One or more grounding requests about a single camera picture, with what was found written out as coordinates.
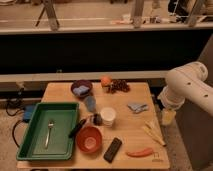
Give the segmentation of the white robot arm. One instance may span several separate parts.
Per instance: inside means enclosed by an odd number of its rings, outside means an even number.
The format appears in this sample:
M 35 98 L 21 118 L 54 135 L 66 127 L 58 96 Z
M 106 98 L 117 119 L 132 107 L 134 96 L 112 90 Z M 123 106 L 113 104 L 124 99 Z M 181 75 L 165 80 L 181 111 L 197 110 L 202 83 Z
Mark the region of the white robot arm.
M 205 83 L 207 77 L 208 69 L 201 62 L 190 62 L 167 72 L 166 86 L 157 97 L 163 105 L 164 126 L 171 124 L 186 99 L 213 116 L 213 87 Z

